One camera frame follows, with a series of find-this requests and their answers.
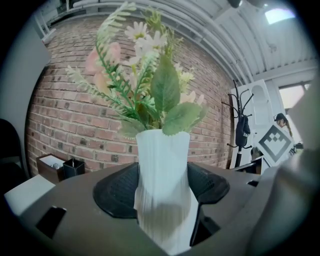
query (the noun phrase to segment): black mesh pad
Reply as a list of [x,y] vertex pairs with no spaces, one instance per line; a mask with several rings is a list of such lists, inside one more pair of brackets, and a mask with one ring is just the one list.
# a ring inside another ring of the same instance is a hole
[[[187,174],[189,186],[199,206],[217,203],[230,189],[225,178],[193,163],[188,163]],[[114,218],[136,219],[134,203],[138,181],[139,164],[133,163],[100,180],[93,188],[94,201]]]

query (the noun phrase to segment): rectangular slot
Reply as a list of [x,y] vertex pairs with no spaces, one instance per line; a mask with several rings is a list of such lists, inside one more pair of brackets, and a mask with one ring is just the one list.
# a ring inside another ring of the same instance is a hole
[[247,184],[256,187],[258,185],[259,181],[256,180],[250,180]]

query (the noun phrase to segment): ribbed vase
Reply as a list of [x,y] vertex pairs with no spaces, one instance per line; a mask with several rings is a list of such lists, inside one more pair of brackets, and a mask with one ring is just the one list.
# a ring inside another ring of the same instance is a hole
[[139,182],[134,208],[139,226],[169,255],[186,251],[195,223],[188,217],[194,197],[187,175],[190,135],[167,136],[155,129],[139,133],[136,141]]

